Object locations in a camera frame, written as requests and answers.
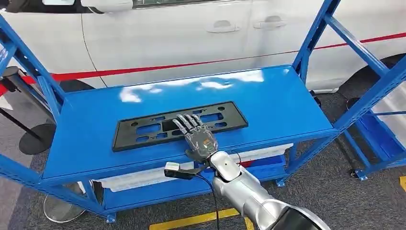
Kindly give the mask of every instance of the shelf foot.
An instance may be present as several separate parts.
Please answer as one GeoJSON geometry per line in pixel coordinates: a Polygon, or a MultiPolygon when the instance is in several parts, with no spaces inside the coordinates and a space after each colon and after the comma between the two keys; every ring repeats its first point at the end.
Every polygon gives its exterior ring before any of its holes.
{"type": "Polygon", "coordinates": [[[285,187],[285,186],[286,186],[286,185],[285,185],[285,180],[284,180],[283,178],[281,178],[281,179],[276,179],[275,181],[276,181],[276,185],[277,185],[278,187],[285,187]]]}
{"type": "Polygon", "coordinates": [[[111,223],[115,223],[115,222],[116,222],[116,213],[115,212],[107,215],[106,223],[111,224],[111,223]]]}
{"type": "Polygon", "coordinates": [[[367,175],[362,170],[358,170],[358,169],[351,169],[350,176],[354,177],[354,178],[358,178],[361,181],[365,181],[368,179],[367,175]]]}

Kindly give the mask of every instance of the white car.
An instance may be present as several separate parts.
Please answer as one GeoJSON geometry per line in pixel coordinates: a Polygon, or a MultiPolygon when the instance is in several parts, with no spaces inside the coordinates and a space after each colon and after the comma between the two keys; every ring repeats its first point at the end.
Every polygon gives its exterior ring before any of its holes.
{"type": "MultiPolygon", "coordinates": [[[[101,88],[290,64],[323,0],[37,2],[1,14],[57,79],[101,88]]],[[[406,53],[405,15],[404,0],[343,0],[335,13],[387,62],[406,53]]],[[[317,45],[309,90],[335,92],[366,66],[329,27],[317,45]]]]}

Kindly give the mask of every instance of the lower shelf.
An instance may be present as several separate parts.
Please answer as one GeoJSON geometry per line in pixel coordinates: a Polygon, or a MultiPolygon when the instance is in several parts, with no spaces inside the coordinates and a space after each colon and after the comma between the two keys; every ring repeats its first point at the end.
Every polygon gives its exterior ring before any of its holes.
{"type": "MultiPolygon", "coordinates": [[[[405,154],[406,149],[393,132],[377,116],[364,115],[355,124],[374,154],[381,161],[390,161],[394,156],[405,154]]],[[[388,168],[406,165],[406,158],[388,165],[388,168]]]]}
{"type": "MultiPolygon", "coordinates": [[[[272,157],[274,164],[247,167],[247,170],[260,181],[267,181],[286,176],[283,155],[272,157]]],[[[213,172],[202,172],[209,181],[213,172]]],[[[125,209],[158,204],[176,199],[197,196],[211,192],[209,185],[200,178],[173,180],[120,192],[104,190],[103,205],[106,211],[116,212],[125,209]]]]}

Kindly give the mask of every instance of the yellow floor marking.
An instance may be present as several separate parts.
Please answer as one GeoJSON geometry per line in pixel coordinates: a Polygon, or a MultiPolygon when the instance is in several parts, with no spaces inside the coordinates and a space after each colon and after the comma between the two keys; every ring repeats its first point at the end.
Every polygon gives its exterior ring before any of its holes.
{"type": "Polygon", "coordinates": [[[255,230],[254,225],[252,224],[251,220],[249,220],[248,217],[245,217],[244,220],[247,230],[255,230]]]}
{"type": "MultiPolygon", "coordinates": [[[[218,217],[221,218],[226,218],[226,217],[232,217],[235,215],[239,215],[239,212],[235,210],[234,208],[231,209],[226,209],[218,212],[218,217]]],[[[216,213],[211,212],[195,217],[189,217],[189,218],[183,218],[183,219],[177,219],[173,221],[168,221],[168,222],[163,222],[159,224],[151,224],[149,226],[149,230],[168,230],[168,229],[174,229],[174,228],[181,228],[193,224],[200,224],[203,222],[208,222],[211,220],[216,219],[216,213]]]]}
{"type": "Polygon", "coordinates": [[[400,176],[399,181],[400,181],[400,186],[402,186],[402,188],[406,192],[406,176],[400,176]]]}

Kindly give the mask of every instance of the black cable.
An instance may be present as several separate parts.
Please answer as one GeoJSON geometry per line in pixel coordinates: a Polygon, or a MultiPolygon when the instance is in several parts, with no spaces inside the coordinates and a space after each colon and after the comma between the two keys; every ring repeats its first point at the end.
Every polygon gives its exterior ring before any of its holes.
{"type": "Polygon", "coordinates": [[[215,195],[215,193],[214,193],[214,189],[213,189],[212,183],[210,183],[210,181],[208,181],[206,178],[204,178],[204,177],[201,176],[200,174],[197,174],[196,176],[199,177],[199,178],[201,178],[202,180],[206,181],[206,183],[210,186],[210,188],[211,188],[211,190],[212,190],[213,197],[214,197],[214,204],[215,204],[215,206],[216,206],[216,223],[217,223],[217,230],[220,230],[220,220],[219,220],[219,217],[218,217],[217,197],[216,197],[216,195],[215,195]]]}
{"type": "Polygon", "coordinates": [[[240,162],[238,163],[238,165],[241,165],[241,157],[240,157],[240,154],[237,153],[237,155],[238,155],[238,158],[240,158],[240,162]]]}

